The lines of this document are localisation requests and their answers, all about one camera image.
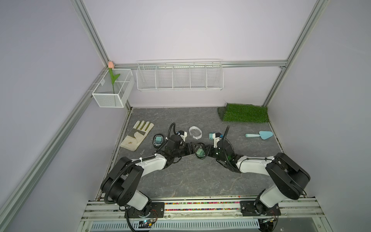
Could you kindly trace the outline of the green charger block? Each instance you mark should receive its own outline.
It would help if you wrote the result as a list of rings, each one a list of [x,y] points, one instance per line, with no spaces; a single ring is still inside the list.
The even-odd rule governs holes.
[[[197,151],[196,151],[196,155],[199,158],[203,158],[203,157],[205,157],[205,151],[202,148],[198,148]]]

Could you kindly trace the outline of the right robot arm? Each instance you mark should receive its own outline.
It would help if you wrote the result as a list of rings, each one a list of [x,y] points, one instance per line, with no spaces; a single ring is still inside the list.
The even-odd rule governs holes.
[[[273,181],[273,185],[264,189],[254,201],[241,205],[242,213],[249,216],[273,214],[278,209],[279,202],[286,199],[298,200],[307,195],[305,187],[311,177],[293,159],[285,153],[263,158],[238,155],[227,139],[229,129],[228,126],[223,134],[212,134],[214,145],[207,150],[207,155],[232,172],[262,174]]]

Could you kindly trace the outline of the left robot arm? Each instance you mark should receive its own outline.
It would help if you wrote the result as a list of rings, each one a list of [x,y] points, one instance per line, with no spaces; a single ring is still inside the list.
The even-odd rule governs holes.
[[[184,156],[194,153],[193,144],[186,143],[187,132],[177,131],[175,123],[168,130],[168,136],[153,155],[139,159],[122,157],[103,180],[100,190],[104,203],[134,208],[143,215],[151,211],[151,199],[137,190],[143,176],[168,168]]]

